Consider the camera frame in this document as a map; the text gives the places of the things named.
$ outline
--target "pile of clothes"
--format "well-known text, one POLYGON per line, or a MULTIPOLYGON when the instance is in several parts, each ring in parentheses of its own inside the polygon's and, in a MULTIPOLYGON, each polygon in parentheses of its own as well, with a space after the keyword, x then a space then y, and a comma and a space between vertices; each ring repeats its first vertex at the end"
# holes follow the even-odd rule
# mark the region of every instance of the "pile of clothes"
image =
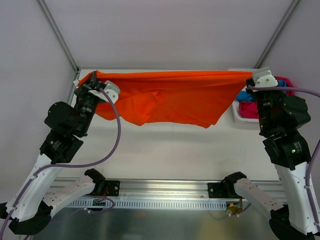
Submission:
MULTIPOLYGON (((275 79, 279 82, 280 87, 293 87, 292 82, 285 77, 276 76, 275 79)), ((284 91, 284 93, 289 95, 294 95, 294 91, 284 91)), ((253 100, 250 94, 248 94, 245 90, 241 91, 237 97, 236 101, 239 102, 239 114, 241 117, 246 119, 258 119, 258 110, 257 104, 253 100)))

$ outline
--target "pink cloth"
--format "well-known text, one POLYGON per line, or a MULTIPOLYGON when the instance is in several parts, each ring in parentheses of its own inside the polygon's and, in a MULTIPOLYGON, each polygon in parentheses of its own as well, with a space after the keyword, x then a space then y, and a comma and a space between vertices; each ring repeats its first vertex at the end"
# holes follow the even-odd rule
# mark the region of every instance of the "pink cloth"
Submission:
MULTIPOLYGON (((276 76, 275 79, 278 81, 285 81, 286 85, 288 87, 294 87, 292 82, 286 78, 286 77, 281 77, 281 76, 276 76)), ((290 96, 290 95, 295 95, 294 91, 285 91, 285 95, 290 96)), ((241 101, 239 103, 239 114, 241 117, 246 118, 246 119, 258 119, 258 109, 257 109, 257 104, 252 101, 241 101)))

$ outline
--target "gray wall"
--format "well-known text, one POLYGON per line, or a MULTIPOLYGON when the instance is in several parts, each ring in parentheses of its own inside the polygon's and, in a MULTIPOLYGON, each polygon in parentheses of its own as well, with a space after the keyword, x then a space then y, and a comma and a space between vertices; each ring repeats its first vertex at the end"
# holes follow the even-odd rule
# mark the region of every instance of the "gray wall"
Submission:
MULTIPOLYGON (((273 74, 290 78, 297 87, 320 92, 320 1, 303 0, 277 41, 264 66, 273 74)), ((320 138, 320 99, 301 94, 307 100, 311 122, 301 129, 313 151, 320 138)), ((319 157, 312 171, 317 198, 320 200, 319 157)))
MULTIPOLYGON (((74 72, 35 0, 0 1, 0 22, 0 202, 7 202, 33 167, 48 108, 66 99, 74 72)), ((3 239, 13 239, 9 230, 3 239)))

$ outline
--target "orange cloth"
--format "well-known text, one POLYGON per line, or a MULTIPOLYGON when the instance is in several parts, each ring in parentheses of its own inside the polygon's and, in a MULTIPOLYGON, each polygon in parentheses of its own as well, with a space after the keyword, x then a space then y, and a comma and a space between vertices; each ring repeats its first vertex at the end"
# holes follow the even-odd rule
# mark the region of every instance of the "orange cloth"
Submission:
MULTIPOLYGON (((92 73, 85 76, 81 86, 92 73)), ((172 122, 208 128, 245 87, 251 72, 169 71, 102 73, 97 78, 120 88, 115 106, 124 120, 141 126, 145 123, 172 122)), ((107 120, 116 118, 109 103, 102 103, 96 114, 107 120)))

